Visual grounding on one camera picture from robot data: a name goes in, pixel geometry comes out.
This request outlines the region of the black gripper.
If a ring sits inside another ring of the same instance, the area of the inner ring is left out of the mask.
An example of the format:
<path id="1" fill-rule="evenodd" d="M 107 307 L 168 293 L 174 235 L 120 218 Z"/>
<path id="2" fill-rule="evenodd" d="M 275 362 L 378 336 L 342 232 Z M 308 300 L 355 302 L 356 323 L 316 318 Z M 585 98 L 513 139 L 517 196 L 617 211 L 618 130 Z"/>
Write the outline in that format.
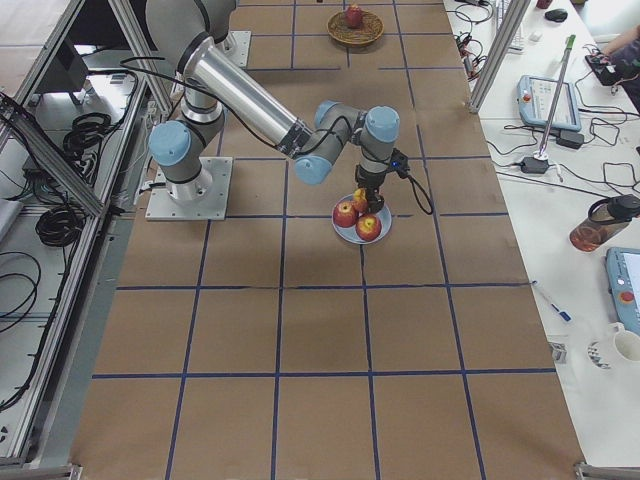
<path id="1" fill-rule="evenodd" d="M 410 167 L 408 157 L 397 148 L 394 148 L 388 160 L 371 162 L 364 158 L 355 169 L 355 181 L 359 188 L 365 190 L 365 199 L 369 210 L 382 210 L 385 200 L 380 193 L 386 176 L 396 173 L 401 179 L 409 176 Z"/>

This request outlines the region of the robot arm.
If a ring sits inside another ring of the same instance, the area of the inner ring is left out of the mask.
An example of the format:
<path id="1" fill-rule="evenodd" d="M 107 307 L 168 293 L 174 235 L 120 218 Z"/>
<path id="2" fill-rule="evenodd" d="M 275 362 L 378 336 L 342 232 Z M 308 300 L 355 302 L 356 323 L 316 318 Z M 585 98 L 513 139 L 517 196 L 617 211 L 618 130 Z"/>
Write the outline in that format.
<path id="1" fill-rule="evenodd" d="M 309 128 L 267 90 L 235 65 L 223 51 L 230 32 L 234 1 L 149 1 L 145 19 L 159 53 L 175 68 L 187 92 L 195 94 L 182 105 L 183 117 L 213 122 L 223 104 L 265 143 L 294 162 L 298 178 L 306 184 L 322 183 L 346 144 L 361 150 L 355 181 L 364 189 L 374 212 L 384 200 L 379 192 L 391 172 L 406 178 L 407 158 L 395 146 L 400 119 L 388 106 L 367 111 L 325 101 Z"/>

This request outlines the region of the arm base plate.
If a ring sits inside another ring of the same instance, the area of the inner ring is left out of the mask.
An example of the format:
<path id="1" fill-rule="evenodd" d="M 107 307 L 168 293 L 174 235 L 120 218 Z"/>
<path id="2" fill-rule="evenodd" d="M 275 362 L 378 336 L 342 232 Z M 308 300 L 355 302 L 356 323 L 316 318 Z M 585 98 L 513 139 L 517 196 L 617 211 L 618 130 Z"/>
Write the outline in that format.
<path id="1" fill-rule="evenodd" d="M 252 32 L 248 30 L 230 30 L 216 47 L 235 65 L 245 69 L 249 60 L 251 36 Z"/>
<path id="2" fill-rule="evenodd" d="M 145 217 L 150 221 L 224 220 L 232 178 L 232 157 L 201 157 L 199 176 L 175 184 L 156 174 Z"/>

